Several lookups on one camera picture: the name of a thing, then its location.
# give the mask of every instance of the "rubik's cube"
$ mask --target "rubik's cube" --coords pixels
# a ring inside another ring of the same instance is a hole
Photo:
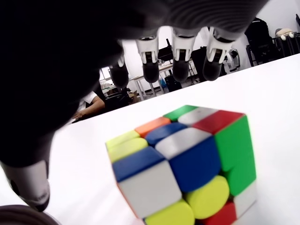
[[[147,225],[230,225],[256,199],[245,114],[185,105],[106,147],[121,193]]]

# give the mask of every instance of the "white table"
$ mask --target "white table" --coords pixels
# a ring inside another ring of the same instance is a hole
[[[190,104],[248,115],[259,196],[236,225],[298,225],[299,86],[300,54],[64,127],[52,145],[51,199],[46,212],[63,225],[141,225],[116,188],[104,143]],[[1,170],[0,205],[5,204],[23,202]]]

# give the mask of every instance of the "yellow tile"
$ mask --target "yellow tile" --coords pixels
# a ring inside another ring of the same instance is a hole
[[[143,138],[138,137],[110,148],[108,150],[108,155],[111,159],[111,162],[114,163],[139,150],[142,150],[143,148],[146,148],[147,146],[147,141]]]
[[[227,202],[229,186],[225,177],[215,176],[201,188],[189,192],[186,201],[197,219],[205,219],[217,213]]]
[[[147,225],[194,225],[191,207],[180,200],[145,219]]]
[[[107,150],[111,149],[112,147],[115,147],[116,145],[119,145],[123,142],[126,142],[128,140],[131,140],[131,139],[137,138],[137,137],[140,137],[140,135],[135,130],[128,131],[128,132],[126,132],[120,136],[117,136],[117,137],[109,140],[108,142],[106,142]]]

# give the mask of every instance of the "orange tile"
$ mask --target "orange tile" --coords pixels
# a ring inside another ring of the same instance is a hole
[[[144,125],[141,125],[140,127],[137,127],[135,131],[138,132],[142,138],[144,138],[150,131],[169,123],[171,123],[169,118],[159,117],[155,120],[145,123]]]

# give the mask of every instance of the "white tile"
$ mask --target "white tile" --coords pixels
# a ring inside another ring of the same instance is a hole
[[[155,145],[165,158],[171,159],[211,136],[210,133],[189,127],[178,131]]]
[[[217,109],[210,109],[210,108],[204,108],[204,107],[199,107],[196,108],[178,118],[179,123],[183,123],[187,126],[191,126],[194,123],[203,120],[204,118],[214,114],[217,112]]]
[[[256,181],[253,181],[242,193],[233,199],[237,218],[240,218],[256,201]]]
[[[168,161],[163,161],[119,183],[139,218],[145,218],[182,198]]]

